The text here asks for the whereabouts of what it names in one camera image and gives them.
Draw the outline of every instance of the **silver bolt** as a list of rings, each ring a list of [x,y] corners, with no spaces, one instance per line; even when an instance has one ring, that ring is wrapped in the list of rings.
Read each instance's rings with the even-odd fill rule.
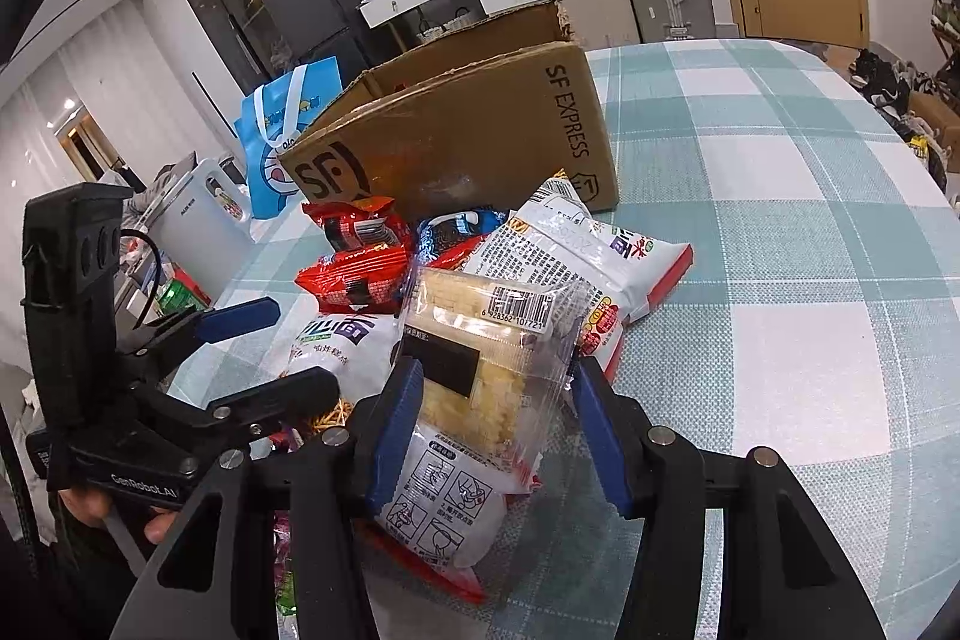
[[[761,467],[775,467],[779,463],[779,456],[773,448],[757,448],[754,461]]]
[[[229,451],[220,453],[220,466],[224,469],[235,469],[243,463],[243,458],[243,451],[230,448]]]
[[[325,432],[320,435],[320,439],[323,440],[323,444],[336,447],[337,445],[343,445],[350,439],[350,432],[347,432],[342,426],[331,426],[329,429],[325,429]]]
[[[655,426],[647,432],[647,437],[655,445],[673,445],[677,439],[677,433],[669,426]]]

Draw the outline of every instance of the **green and white plaid tablecloth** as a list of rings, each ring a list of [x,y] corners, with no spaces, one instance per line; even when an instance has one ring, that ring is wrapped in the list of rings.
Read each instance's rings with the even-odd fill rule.
[[[628,330],[616,390],[699,447],[778,450],[888,636],[915,638],[960,578],[960,223],[875,110],[798,49],[642,44],[590,66],[620,182],[600,217],[695,250],[673,295]],[[282,321],[203,348],[172,392],[205,405],[274,378],[316,310],[291,280],[328,251],[298,207],[277,218],[220,304],[272,295]],[[476,568],[480,608],[365,551],[382,635],[613,637],[640,523],[605,503],[569,421],[541,480]],[[704,638],[721,521],[710,511]]]

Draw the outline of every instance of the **white bag handle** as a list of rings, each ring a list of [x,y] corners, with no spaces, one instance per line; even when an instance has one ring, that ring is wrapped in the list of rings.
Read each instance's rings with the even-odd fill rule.
[[[301,92],[304,90],[304,78],[306,78],[306,65],[297,66],[290,76],[287,105],[283,110],[283,130],[273,140],[267,138],[267,119],[263,114],[263,86],[260,85],[253,91],[253,114],[256,115],[256,128],[264,142],[275,150],[286,145],[296,133],[296,121],[299,117],[299,102],[301,102]]]

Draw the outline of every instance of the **cardboard box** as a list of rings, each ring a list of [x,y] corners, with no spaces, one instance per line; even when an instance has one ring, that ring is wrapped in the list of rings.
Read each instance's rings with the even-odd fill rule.
[[[568,42],[555,1],[528,4],[476,25],[445,33],[385,64],[364,71],[301,134],[309,137],[350,110],[392,95],[431,77],[547,42]]]
[[[940,146],[952,148],[947,161],[948,172],[960,172],[960,116],[944,104],[936,95],[911,92],[910,109],[923,118],[933,129]]]
[[[475,60],[473,50],[453,47],[464,33],[469,30],[419,47],[405,76],[428,71],[427,61],[448,50],[436,47],[442,42],[450,44],[455,60]],[[396,64],[374,73],[397,77]],[[354,88],[356,83],[331,109],[342,110]],[[394,196],[411,221],[484,204],[516,209],[558,169],[566,170],[592,210],[617,202],[593,77],[586,54],[570,42],[496,54],[326,120],[280,156],[315,203]]]

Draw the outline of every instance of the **white plastic container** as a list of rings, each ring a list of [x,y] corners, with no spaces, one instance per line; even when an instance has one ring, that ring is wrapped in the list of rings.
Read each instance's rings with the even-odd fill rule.
[[[206,158],[168,191],[157,212],[150,237],[216,301],[253,250],[250,199]]]

